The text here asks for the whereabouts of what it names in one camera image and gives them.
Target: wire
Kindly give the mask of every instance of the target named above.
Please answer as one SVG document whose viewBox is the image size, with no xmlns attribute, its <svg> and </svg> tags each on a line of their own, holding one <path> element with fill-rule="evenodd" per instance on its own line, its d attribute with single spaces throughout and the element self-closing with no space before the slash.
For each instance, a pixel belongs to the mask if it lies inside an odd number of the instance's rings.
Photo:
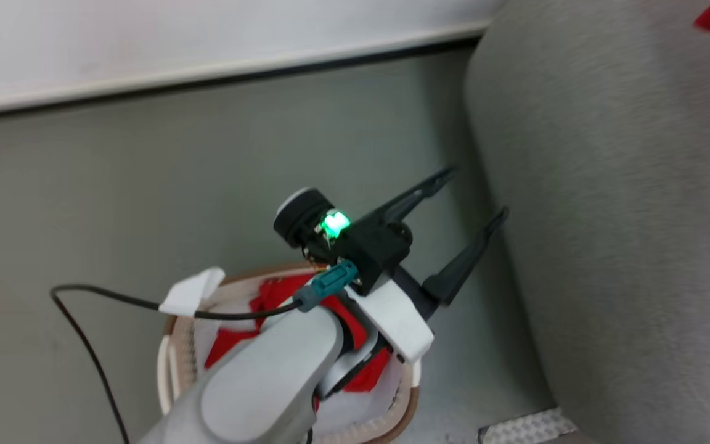
<svg viewBox="0 0 710 444">
<path fill-rule="evenodd" d="M 57 285 L 56 287 L 53 287 L 53 289 L 50 290 L 51 300 L 54 301 L 59 311 L 61 311 L 62 314 L 65 315 L 65 318 L 67 319 L 68 323 L 73 326 L 73 329 L 74 331 L 76 331 L 76 334 L 78 335 L 79 339 L 81 339 L 81 342 L 84 343 L 84 347 L 87 349 L 89 357 L 92 359 L 92 363 L 95 364 L 95 369 L 96 371 L 98 371 L 100 382 L 102 383 L 102 385 L 104 385 L 104 390 L 106 390 L 106 397 L 109 401 L 109 405 L 111 406 L 111 413 L 113 413 L 113 417 L 115 417 L 116 419 L 116 426 L 119 427 L 119 433 L 120 435 L 122 435 L 122 441 L 124 441 L 124 444 L 130 444 L 130 438 L 128 437 L 128 432 L 124 427 L 124 422 L 122 421 L 122 415 L 120 415 L 119 413 L 119 408 L 116 407 L 116 401 L 115 399 L 113 399 L 113 393 L 111 393 L 111 386 L 109 385 L 108 377 L 106 377 L 106 372 L 104 372 L 104 368 L 102 367 L 102 365 L 100 365 L 100 360 L 98 360 L 98 356 L 95 354 L 95 350 L 92 349 L 92 345 L 91 343 L 89 343 L 87 335 L 84 334 L 84 331 L 82 331 L 81 326 L 78 325 L 76 319 L 67 310 L 65 304 L 62 303 L 62 301 L 59 299 L 60 292 L 89 292 L 107 298 L 112 298 L 112 300 L 116 300 L 122 303 L 140 306 L 142 308 L 155 311 L 158 311 L 158 309 L 160 309 L 160 304 L 154 303 L 152 301 L 140 300 L 139 298 L 134 298 L 133 296 L 123 295 L 118 292 L 112 292 L 112 290 L 107 290 L 103 287 L 98 287 L 96 285 L 90 284 L 62 284 Z M 289 303 L 285 306 L 280 306 L 279 308 L 276 308 L 274 310 L 259 311 L 256 313 L 212 313 L 209 311 L 197 310 L 194 313 L 194 318 L 213 319 L 221 321 L 240 321 L 244 319 L 267 318 L 274 315 L 281 315 L 282 313 L 286 313 L 290 310 L 294 310 L 295 308 L 301 306 L 301 304 L 302 303 L 299 300 L 292 301 L 292 303 Z"/>
</svg>

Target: white and brown basket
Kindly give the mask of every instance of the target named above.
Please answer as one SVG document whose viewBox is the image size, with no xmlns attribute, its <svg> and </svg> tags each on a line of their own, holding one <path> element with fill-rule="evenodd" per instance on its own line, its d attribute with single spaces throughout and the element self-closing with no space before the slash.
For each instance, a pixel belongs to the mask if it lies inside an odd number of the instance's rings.
<svg viewBox="0 0 710 444">
<path fill-rule="evenodd" d="M 224 302 L 243 301 L 248 303 L 258 295 L 259 285 L 266 279 L 313 272 L 314 269 L 309 264 L 299 264 L 225 278 L 220 289 L 210 298 L 202 301 L 200 310 L 215 310 L 216 306 Z M 199 368 L 200 360 L 195 345 L 199 341 L 201 331 L 217 331 L 217 326 L 210 323 L 216 323 L 216 321 L 186 316 L 169 316 L 163 340 L 158 349 L 158 398 L 164 415 L 168 413 L 178 397 L 194 385 L 197 377 L 202 374 L 203 369 Z M 209 341 L 212 340 L 214 340 L 214 333 L 213 337 L 209 338 Z M 383 388 L 383 390 L 394 392 L 387 412 L 364 422 L 347 424 L 344 427 L 325 430 L 322 433 L 318 433 L 315 426 L 313 442 L 323 444 L 391 442 L 405 430 L 415 414 L 418 403 L 420 362 L 409 366 L 393 358 L 388 366 L 395 366 L 394 370 L 399 372 L 399 377 L 398 386 Z M 378 384 L 375 390 L 380 390 L 380 387 L 381 385 Z"/>
</svg>

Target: laundry basket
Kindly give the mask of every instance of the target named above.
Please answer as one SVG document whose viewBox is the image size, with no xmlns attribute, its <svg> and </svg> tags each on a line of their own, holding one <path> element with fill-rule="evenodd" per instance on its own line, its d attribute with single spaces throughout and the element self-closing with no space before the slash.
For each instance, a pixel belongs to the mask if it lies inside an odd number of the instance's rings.
<svg viewBox="0 0 710 444">
<path fill-rule="evenodd" d="M 225 278 L 220 288 L 207 300 L 200 310 L 215 311 L 217 307 L 240 304 L 248 309 L 248 301 L 259 293 L 259 285 L 270 278 L 297 276 L 313 273 L 309 264 L 295 264 Z M 215 340 L 219 321 L 194 319 L 186 316 L 169 316 L 158 349 L 158 399 L 163 414 L 172 404 L 195 384 L 203 375 L 206 354 Z M 344 393 L 333 394 L 319 407 L 318 422 L 314 426 L 315 443 L 350 444 L 357 442 L 390 442 L 405 430 L 415 414 L 420 385 L 420 361 L 411 366 L 400 363 L 395 356 L 386 366 L 372 393 L 375 404 L 380 405 L 380 414 L 361 414 L 360 417 L 344 417 L 335 414 L 347 411 L 348 399 Z"/>
</svg>

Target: gray couch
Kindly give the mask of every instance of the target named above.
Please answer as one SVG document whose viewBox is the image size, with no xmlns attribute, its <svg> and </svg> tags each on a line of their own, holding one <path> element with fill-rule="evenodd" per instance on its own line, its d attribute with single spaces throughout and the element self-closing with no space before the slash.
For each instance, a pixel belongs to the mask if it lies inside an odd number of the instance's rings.
<svg viewBox="0 0 710 444">
<path fill-rule="evenodd" d="M 710 0 L 513 0 L 466 97 L 561 407 L 710 443 Z"/>
</svg>

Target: robotic arm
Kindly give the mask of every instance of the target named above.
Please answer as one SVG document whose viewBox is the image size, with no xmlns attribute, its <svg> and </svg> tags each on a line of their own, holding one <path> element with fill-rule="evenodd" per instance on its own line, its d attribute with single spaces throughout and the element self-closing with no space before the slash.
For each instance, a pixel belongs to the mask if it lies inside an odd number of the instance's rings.
<svg viewBox="0 0 710 444">
<path fill-rule="evenodd" d="M 405 363 L 420 360 L 434 338 L 426 321 L 453 302 L 508 216 L 504 208 L 440 273 L 419 284 L 400 265 L 412 244 L 403 219 L 453 175 L 446 168 L 354 223 L 316 189 L 290 196 L 274 230 L 330 269 L 293 296 L 299 310 L 273 318 L 248 345 L 229 352 L 141 442 L 304 442 L 316 421 L 313 396 L 324 400 L 341 390 L 383 348 Z M 346 325 L 318 305 L 328 295 L 366 328 L 369 338 L 360 348 L 347 344 Z"/>
</svg>

